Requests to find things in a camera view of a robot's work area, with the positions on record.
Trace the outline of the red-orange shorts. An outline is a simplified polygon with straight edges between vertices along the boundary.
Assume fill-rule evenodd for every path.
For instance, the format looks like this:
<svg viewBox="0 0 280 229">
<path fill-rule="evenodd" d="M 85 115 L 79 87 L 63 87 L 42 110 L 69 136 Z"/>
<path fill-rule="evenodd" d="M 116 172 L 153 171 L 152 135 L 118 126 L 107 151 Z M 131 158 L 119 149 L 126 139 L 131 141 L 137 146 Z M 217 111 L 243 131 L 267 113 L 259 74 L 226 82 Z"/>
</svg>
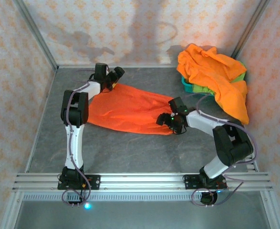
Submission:
<svg viewBox="0 0 280 229">
<path fill-rule="evenodd" d="M 162 113 L 171 113 L 172 97 L 117 84 L 110 92 L 93 97 L 89 104 L 88 123 L 127 133 L 171 135 L 166 125 L 158 125 Z"/>
</svg>

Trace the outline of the lime green shorts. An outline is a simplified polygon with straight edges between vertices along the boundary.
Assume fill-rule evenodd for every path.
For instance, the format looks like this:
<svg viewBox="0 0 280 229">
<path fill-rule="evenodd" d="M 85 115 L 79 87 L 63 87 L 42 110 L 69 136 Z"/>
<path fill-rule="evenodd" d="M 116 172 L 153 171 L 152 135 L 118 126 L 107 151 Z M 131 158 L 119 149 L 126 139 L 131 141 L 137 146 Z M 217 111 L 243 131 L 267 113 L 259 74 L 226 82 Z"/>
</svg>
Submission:
<svg viewBox="0 0 280 229">
<path fill-rule="evenodd" d="M 243 81 L 245 75 L 246 75 L 246 73 L 242 73 L 237 78 L 232 80 L 230 83 L 236 83 L 236 82 L 239 82 L 239 81 Z M 193 92 L 194 93 L 209 93 L 211 96 L 214 96 L 214 94 L 215 94 L 214 91 L 212 91 L 208 87 L 203 87 L 203 86 L 200 86 L 200 85 L 197 85 L 197 84 L 193 85 Z"/>
</svg>

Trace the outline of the light orange shorts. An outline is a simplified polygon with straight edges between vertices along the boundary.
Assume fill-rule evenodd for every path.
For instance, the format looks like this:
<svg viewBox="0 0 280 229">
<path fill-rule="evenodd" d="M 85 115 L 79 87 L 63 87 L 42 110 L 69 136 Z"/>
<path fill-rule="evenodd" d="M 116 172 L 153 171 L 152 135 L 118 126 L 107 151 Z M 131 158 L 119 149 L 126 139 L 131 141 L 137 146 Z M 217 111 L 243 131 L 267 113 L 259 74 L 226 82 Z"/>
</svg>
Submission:
<svg viewBox="0 0 280 229">
<path fill-rule="evenodd" d="M 217 53 L 216 47 L 207 51 L 190 44 L 177 57 L 177 71 L 189 82 L 214 92 L 216 103 L 228 115 L 242 124 L 249 123 L 246 108 L 247 84 L 235 81 L 247 69 L 239 61 Z"/>
</svg>

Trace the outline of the teal plastic basket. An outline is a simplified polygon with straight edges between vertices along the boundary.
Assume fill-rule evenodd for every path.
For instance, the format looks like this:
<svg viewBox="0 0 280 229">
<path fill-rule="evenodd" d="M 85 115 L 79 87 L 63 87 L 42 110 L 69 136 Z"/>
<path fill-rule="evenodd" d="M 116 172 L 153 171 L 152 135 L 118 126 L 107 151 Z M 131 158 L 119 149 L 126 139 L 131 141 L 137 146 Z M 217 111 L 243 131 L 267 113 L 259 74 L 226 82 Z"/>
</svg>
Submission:
<svg viewBox="0 0 280 229">
<path fill-rule="evenodd" d="M 188 93 L 193 93 L 194 84 L 208 87 L 214 91 L 215 100 L 222 103 L 230 97 L 241 100 L 247 94 L 244 80 L 230 83 L 247 71 L 246 67 L 239 61 L 203 60 L 197 62 L 186 60 L 179 62 L 177 70 L 181 73 L 184 90 Z"/>
</svg>

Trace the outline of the aluminium back frame bar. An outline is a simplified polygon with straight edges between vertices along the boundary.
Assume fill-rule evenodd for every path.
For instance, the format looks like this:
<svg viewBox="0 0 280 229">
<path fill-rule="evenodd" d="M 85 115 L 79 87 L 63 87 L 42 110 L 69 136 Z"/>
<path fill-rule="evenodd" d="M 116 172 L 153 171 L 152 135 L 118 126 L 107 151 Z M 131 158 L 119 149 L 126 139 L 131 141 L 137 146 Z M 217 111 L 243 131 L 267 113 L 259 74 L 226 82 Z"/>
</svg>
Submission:
<svg viewBox="0 0 280 229">
<path fill-rule="evenodd" d="M 122 67 L 122 68 L 176 68 L 176 65 L 123 65 L 123 64 L 108 64 L 110 68 Z M 83 64 L 83 65 L 59 65 L 58 69 L 84 69 L 84 68 L 95 68 L 95 64 Z"/>
</svg>

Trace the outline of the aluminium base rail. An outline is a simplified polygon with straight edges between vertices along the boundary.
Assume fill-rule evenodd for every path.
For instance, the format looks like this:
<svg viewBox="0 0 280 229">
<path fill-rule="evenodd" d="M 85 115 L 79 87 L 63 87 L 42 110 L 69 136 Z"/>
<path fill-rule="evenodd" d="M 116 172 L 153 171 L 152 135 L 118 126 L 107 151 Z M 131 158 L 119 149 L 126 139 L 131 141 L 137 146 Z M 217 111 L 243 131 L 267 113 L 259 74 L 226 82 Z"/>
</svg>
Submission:
<svg viewBox="0 0 280 229">
<path fill-rule="evenodd" d="M 109 192 L 182 192 L 186 188 L 180 173 L 104 173 L 92 175 L 90 185 L 93 191 Z M 227 173 L 226 189 L 213 191 L 271 191 L 273 183 L 268 173 Z M 56 173 L 20 173 L 13 184 L 14 191 L 58 191 L 59 175 Z"/>
</svg>

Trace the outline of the aluminium side rail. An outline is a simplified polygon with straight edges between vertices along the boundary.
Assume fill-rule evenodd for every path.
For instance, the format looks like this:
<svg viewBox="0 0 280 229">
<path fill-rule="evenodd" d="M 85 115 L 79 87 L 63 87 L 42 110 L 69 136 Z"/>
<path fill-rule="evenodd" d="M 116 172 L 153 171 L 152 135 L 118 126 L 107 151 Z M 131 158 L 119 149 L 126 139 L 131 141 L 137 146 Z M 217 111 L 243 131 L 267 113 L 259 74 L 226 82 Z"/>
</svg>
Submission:
<svg viewBox="0 0 280 229">
<path fill-rule="evenodd" d="M 54 79 L 56 77 L 56 74 L 57 74 L 58 70 L 59 70 L 59 68 L 55 69 L 54 74 L 53 74 L 53 76 L 51 78 L 51 83 L 50 83 L 50 85 L 48 87 L 48 91 L 47 91 L 47 94 L 46 94 L 46 97 L 45 97 L 45 103 L 44 103 L 44 106 L 43 106 L 43 109 L 42 109 L 42 115 L 41 115 L 41 118 L 40 118 L 39 123 L 38 123 L 37 131 L 36 131 L 36 134 L 35 134 L 35 137 L 34 137 L 34 141 L 33 141 L 33 144 L 32 144 L 32 147 L 31 147 L 28 159 L 26 161 L 26 165 L 25 165 L 25 169 L 24 169 L 25 173 L 29 173 L 29 169 L 31 167 L 31 162 L 32 162 L 32 159 L 33 159 L 33 156 L 34 156 L 34 152 L 35 152 L 35 148 L 36 148 L 36 145 L 37 145 L 37 141 L 38 141 L 38 138 L 39 138 L 39 134 L 40 134 L 41 126 L 42 126 L 42 123 L 43 123 L 43 119 L 44 119 L 47 103 L 48 103 L 49 96 L 50 96 L 50 93 L 51 93 L 51 90 L 52 90 L 52 86 L 53 86 L 53 82 L 54 82 Z"/>
<path fill-rule="evenodd" d="M 259 171 L 258 165 L 257 165 L 257 159 L 259 156 L 258 144 L 257 144 L 254 136 L 244 126 L 240 127 L 240 129 L 249 138 L 253 150 L 244 159 L 238 161 L 236 163 L 236 165 L 246 165 L 248 172 L 258 172 Z"/>
</svg>

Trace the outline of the aluminium frame post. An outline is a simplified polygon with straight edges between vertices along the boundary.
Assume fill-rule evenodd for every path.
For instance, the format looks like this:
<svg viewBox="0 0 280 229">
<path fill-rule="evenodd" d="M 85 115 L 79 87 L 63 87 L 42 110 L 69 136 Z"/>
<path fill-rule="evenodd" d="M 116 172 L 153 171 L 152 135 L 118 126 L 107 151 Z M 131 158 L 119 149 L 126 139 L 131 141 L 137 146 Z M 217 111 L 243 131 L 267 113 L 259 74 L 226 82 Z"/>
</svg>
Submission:
<svg viewBox="0 0 280 229">
<path fill-rule="evenodd" d="M 261 16 L 263 15 L 266 7 L 268 6 L 270 0 L 260 0 L 256 9 L 254 10 L 248 24 L 245 27 L 240 39 L 238 40 L 232 54 L 231 58 L 237 59 L 239 54 L 241 53 L 243 47 L 247 43 L 251 33 L 254 31 L 257 23 L 259 22 Z"/>
<path fill-rule="evenodd" d="M 54 71 L 57 71 L 59 66 L 55 61 L 54 56 L 52 55 L 45 39 L 43 38 L 37 24 L 35 23 L 30 11 L 28 10 L 25 2 L 23 0 L 12 0 L 17 9 L 19 10 L 21 16 L 23 17 L 26 25 L 30 29 L 32 35 L 34 36 L 36 42 L 38 43 L 39 47 L 41 48 L 44 56 L 46 57 L 48 63 L 52 67 Z"/>
</svg>

